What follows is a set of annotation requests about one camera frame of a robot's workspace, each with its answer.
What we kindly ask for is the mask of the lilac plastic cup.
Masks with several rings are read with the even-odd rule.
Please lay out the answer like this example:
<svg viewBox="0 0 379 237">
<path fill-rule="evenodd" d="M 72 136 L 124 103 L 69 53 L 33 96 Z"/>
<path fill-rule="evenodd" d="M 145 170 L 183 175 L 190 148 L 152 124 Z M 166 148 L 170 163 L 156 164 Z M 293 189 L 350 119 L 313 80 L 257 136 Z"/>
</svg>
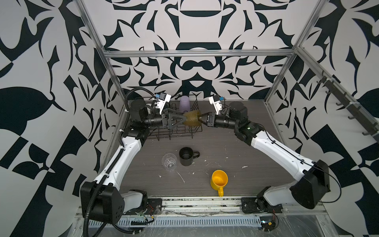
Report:
<svg viewBox="0 0 379 237">
<path fill-rule="evenodd" d="M 191 111 L 190 99 L 188 96 L 184 95 L 180 97 L 179 111 L 182 113 L 187 113 Z"/>
</svg>

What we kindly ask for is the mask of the olive tinted glass cup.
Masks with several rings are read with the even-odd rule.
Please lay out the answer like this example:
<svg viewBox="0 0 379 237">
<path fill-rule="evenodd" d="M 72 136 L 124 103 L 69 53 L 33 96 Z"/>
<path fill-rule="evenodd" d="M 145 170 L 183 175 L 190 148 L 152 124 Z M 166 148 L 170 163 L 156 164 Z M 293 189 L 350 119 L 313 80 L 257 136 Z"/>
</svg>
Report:
<svg viewBox="0 0 379 237">
<path fill-rule="evenodd" d="M 199 117 L 201 117 L 200 110 L 193 110 L 190 112 L 186 112 L 183 114 L 183 116 L 186 118 L 186 120 L 183 122 L 186 126 L 201 126 L 201 120 L 199 120 Z"/>
</svg>

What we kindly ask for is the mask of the clear glass cup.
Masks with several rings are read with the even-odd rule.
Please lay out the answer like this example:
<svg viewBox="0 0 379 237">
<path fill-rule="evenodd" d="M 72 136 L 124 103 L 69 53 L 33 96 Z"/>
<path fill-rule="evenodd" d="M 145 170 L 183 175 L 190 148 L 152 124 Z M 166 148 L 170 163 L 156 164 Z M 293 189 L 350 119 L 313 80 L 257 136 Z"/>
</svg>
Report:
<svg viewBox="0 0 379 237">
<path fill-rule="evenodd" d="M 162 157 L 162 166 L 168 172 L 175 171 L 177 167 L 177 157 L 172 153 L 165 154 Z"/>
</svg>

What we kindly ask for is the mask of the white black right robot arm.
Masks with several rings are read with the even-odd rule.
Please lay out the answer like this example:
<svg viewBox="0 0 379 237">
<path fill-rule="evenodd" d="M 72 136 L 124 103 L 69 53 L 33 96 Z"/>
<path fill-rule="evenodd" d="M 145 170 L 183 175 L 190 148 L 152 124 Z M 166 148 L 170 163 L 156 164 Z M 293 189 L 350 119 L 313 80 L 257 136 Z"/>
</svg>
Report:
<svg viewBox="0 0 379 237">
<path fill-rule="evenodd" d="M 284 168 L 294 181 L 281 186 L 267 186 L 251 203 L 244 204 L 245 213 L 264 213 L 283 204 L 299 204 L 314 209 L 324 203 L 323 197 L 330 192 L 330 181 L 337 179 L 329 173 L 328 165 L 322 161 L 306 158 L 271 136 L 260 123 L 248 118 L 247 108 L 241 102 L 229 104 L 228 113 L 222 114 L 223 105 L 213 103 L 214 112 L 199 116 L 199 121 L 208 127 L 227 128 L 250 147 L 257 149 Z"/>
</svg>

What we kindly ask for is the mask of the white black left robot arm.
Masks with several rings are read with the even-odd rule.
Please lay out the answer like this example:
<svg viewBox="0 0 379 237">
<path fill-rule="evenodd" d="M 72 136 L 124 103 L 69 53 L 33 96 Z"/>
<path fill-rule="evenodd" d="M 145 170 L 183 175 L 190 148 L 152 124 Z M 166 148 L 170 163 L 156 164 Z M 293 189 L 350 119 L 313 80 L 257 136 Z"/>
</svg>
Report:
<svg viewBox="0 0 379 237">
<path fill-rule="evenodd" d="M 119 147 L 94 181 L 85 182 L 80 188 L 84 237 L 89 236 L 90 220 L 102 223 L 94 234 L 98 236 L 107 224 L 117 225 L 123 214 L 146 209 L 148 198 L 144 191 L 131 190 L 121 195 L 119 190 L 133 159 L 149 137 L 151 127 L 173 129 L 187 120 L 182 112 L 171 109 L 171 97 L 143 87 L 126 94 L 126 120 L 119 130 Z"/>
</svg>

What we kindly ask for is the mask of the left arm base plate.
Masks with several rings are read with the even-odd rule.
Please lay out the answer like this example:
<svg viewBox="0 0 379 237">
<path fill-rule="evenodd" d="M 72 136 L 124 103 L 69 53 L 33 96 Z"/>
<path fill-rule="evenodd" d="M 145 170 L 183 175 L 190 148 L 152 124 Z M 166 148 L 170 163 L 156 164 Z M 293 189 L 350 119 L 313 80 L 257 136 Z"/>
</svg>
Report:
<svg viewBox="0 0 379 237">
<path fill-rule="evenodd" d="M 162 208 L 161 198 L 148 198 L 142 202 L 141 212 L 147 215 L 159 214 Z"/>
</svg>

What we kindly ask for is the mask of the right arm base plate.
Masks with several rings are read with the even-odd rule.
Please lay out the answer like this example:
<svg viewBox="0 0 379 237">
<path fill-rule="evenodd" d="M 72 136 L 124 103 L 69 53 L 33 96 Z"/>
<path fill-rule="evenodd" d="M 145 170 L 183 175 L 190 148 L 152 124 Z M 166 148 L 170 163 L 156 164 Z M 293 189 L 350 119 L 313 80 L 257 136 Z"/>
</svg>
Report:
<svg viewBox="0 0 379 237">
<path fill-rule="evenodd" d="M 243 197 L 241 198 L 241 210 L 245 214 L 255 213 L 282 213 L 281 204 L 272 206 L 263 197 Z"/>
</svg>

